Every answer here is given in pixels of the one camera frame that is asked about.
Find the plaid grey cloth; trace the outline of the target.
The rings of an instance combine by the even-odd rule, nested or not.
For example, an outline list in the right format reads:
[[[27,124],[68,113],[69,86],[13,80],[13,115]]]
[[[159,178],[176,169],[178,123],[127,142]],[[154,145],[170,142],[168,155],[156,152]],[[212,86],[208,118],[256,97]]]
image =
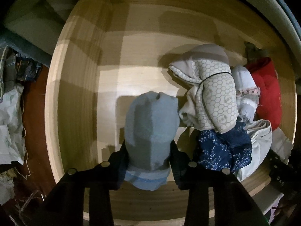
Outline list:
[[[35,82],[43,65],[19,52],[11,33],[1,32],[1,95],[12,91],[16,83]]]

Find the honeycomb patterned beige underwear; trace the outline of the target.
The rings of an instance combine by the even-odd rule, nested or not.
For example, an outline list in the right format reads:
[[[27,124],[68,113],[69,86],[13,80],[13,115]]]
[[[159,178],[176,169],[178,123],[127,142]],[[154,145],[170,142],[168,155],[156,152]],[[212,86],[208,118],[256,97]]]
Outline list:
[[[189,86],[179,110],[182,122],[199,131],[224,134],[236,125],[235,82],[223,47],[199,45],[169,64],[173,75]]]

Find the red underwear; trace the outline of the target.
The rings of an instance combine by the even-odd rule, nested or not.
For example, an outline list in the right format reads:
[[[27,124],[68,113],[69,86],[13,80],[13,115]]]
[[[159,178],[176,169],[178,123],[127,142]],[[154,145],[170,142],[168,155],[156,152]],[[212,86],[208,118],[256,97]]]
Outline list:
[[[274,62],[265,50],[250,42],[245,42],[244,45],[247,58],[245,67],[261,92],[256,114],[259,119],[270,121],[274,131],[282,118],[281,91]]]

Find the wooden drawer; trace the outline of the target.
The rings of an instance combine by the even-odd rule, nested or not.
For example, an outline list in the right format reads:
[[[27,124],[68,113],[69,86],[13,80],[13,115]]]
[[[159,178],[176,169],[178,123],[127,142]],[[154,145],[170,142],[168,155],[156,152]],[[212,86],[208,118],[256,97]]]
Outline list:
[[[148,91],[184,101],[167,67],[195,45],[216,43],[232,65],[244,43],[267,49],[282,94],[281,129],[294,140],[297,102],[292,60],[281,38],[240,0],[79,0],[58,39],[45,97],[45,132],[56,181],[119,149],[132,100]]]

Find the cream beige underwear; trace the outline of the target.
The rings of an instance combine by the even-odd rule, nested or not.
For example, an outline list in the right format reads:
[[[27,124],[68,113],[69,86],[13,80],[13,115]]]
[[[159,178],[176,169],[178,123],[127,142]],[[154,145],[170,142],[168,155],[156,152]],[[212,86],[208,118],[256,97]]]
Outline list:
[[[236,177],[239,181],[251,176],[270,150],[275,152],[282,162],[288,163],[293,144],[280,128],[272,130],[270,121],[261,119],[246,125],[245,129],[252,142],[252,161],[238,170]]]

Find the navy floral underwear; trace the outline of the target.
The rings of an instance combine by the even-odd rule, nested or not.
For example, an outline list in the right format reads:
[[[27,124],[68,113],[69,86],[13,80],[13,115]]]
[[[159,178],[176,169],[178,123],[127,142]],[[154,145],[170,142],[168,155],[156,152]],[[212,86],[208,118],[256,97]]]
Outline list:
[[[248,166],[252,161],[252,142],[245,130],[245,123],[236,122],[226,133],[214,130],[194,130],[193,158],[206,169],[232,173]]]

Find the light blue underwear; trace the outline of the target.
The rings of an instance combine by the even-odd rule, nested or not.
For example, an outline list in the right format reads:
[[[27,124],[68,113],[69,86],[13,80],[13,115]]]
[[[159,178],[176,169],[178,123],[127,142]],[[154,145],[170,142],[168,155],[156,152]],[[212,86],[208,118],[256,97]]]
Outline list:
[[[125,118],[127,182],[148,191],[166,184],[170,174],[170,144],[179,125],[176,97],[150,91],[134,99]]]

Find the white lace-trim underwear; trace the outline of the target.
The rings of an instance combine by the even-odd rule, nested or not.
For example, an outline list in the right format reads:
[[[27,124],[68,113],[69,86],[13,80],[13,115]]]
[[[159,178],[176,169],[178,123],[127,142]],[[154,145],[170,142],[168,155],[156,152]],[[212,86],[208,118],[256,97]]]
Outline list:
[[[244,66],[237,65],[231,72],[235,82],[239,118],[243,122],[252,123],[259,105],[261,91],[251,73]]]

